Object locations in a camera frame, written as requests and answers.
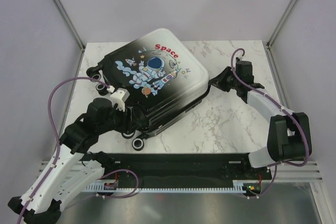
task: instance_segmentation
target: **marble tabletop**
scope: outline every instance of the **marble tabletop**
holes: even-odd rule
[[[86,76],[89,67],[126,42],[88,43],[80,66],[79,76]],[[253,63],[255,82],[279,100],[260,40],[184,41],[183,44],[208,70],[210,78],[229,66],[232,52],[244,48],[244,59]],[[67,113],[66,126],[73,123],[88,104],[99,97],[96,84],[78,80]],[[268,123],[252,107],[246,105],[232,90],[230,93],[211,88],[209,95],[180,121],[156,137],[145,141],[140,153],[244,153],[266,145]],[[106,153],[138,153],[118,132],[108,132],[90,151]]]

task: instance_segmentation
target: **gray wall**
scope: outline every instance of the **gray wall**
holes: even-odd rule
[[[16,223],[9,199],[24,193],[50,158],[54,141],[47,101],[72,77],[80,50],[51,0],[0,0],[0,216]],[[57,124],[69,87],[55,96]]]
[[[267,40],[290,0],[61,1],[84,42],[115,42],[159,27],[180,40]]]
[[[273,47],[291,107],[310,117],[313,158],[336,209],[336,1],[299,0]]]

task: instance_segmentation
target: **astronaut helmet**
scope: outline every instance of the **astronaut helmet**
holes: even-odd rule
[[[147,62],[147,67],[152,70],[162,70],[164,68],[164,61],[160,57],[153,57]]]

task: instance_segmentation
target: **suitcase shell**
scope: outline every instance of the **suitcase shell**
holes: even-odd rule
[[[127,133],[140,130],[157,135],[209,91],[207,70],[163,28],[107,54],[98,67],[106,84],[130,93],[125,101]]]

